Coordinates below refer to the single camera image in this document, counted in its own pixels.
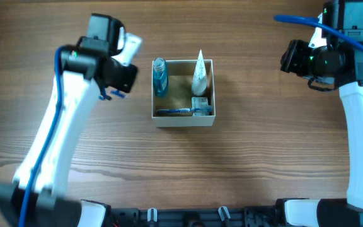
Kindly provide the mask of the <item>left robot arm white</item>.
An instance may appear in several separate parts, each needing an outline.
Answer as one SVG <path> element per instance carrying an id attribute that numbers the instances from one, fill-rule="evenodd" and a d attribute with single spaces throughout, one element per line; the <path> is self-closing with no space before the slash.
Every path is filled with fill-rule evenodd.
<path id="1" fill-rule="evenodd" d="M 93 13 L 86 35 L 54 56 L 52 94 L 33 144 L 11 183 L 0 183 L 0 213 L 10 226 L 114 226 L 109 205 L 66 199 L 71 160 L 88 115 L 107 88 L 131 91 L 141 40 L 111 16 Z"/>

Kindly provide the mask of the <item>blue Listerine mouthwash bottle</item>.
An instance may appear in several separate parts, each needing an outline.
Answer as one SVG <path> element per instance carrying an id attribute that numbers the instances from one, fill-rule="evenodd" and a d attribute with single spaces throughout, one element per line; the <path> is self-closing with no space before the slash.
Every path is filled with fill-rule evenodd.
<path id="1" fill-rule="evenodd" d="M 168 69 L 166 61 L 160 57 L 153 61 L 153 85 L 156 96 L 166 96 L 168 92 Z"/>

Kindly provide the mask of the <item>blue white toothbrush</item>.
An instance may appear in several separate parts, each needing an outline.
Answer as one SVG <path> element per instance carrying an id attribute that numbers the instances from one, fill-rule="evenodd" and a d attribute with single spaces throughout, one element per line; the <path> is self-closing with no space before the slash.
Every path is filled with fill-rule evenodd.
<path id="1" fill-rule="evenodd" d="M 202 108 L 178 108 L 178 109 L 159 109 L 156 111 L 157 114 L 175 114 L 175 113 L 195 113 L 195 112 L 211 112 L 212 107 Z"/>

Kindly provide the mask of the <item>green white soap box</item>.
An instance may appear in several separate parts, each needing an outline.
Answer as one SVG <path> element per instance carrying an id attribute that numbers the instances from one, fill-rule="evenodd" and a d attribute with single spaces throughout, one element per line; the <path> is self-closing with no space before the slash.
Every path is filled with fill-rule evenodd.
<path id="1" fill-rule="evenodd" d="M 193 113 L 194 117 L 208 116 L 212 110 L 207 97 L 192 97 L 192 108 L 200 109 Z"/>

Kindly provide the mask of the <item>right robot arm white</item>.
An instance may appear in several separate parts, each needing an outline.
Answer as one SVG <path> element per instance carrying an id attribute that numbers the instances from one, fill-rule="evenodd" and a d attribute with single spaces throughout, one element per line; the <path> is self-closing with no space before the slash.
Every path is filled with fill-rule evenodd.
<path id="1" fill-rule="evenodd" d="M 363 1 L 330 1 L 315 17 L 277 15 L 311 26 L 309 42 L 292 40 L 280 60 L 320 92 L 338 91 L 349 142 L 349 186 L 343 199 L 279 199 L 275 217 L 284 226 L 363 226 Z"/>

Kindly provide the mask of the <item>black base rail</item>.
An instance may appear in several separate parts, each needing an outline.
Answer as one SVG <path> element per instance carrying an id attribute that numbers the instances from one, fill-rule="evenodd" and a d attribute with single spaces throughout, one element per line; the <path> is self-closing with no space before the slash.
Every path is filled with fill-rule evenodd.
<path id="1" fill-rule="evenodd" d="M 255 227 L 280 226 L 274 206 L 213 209 L 113 208 L 113 226 L 119 227 Z"/>

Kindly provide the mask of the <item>white Pantene tube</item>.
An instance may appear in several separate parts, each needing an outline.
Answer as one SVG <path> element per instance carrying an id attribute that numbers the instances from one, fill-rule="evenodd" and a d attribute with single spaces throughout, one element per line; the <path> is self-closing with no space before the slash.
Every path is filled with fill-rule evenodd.
<path id="1" fill-rule="evenodd" d="M 204 57 L 202 51 L 200 50 L 192 79 L 193 95 L 202 96 L 206 91 L 206 87 L 207 87 L 207 72 L 206 72 Z"/>

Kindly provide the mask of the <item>white cardboard box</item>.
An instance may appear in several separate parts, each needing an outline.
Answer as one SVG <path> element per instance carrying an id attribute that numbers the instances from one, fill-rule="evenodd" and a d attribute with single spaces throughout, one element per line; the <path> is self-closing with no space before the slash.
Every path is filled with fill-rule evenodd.
<path id="1" fill-rule="evenodd" d="M 216 93 L 213 71 L 213 60 L 206 59 L 207 87 L 204 96 L 212 107 L 206 116 L 194 116 L 193 113 L 157 114 L 160 109 L 179 109 L 192 107 L 192 79 L 196 60 L 169 60 L 168 92 L 158 97 L 152 92 L 151 115 L 156 127 L 210 127 L 216 117 Z"/>

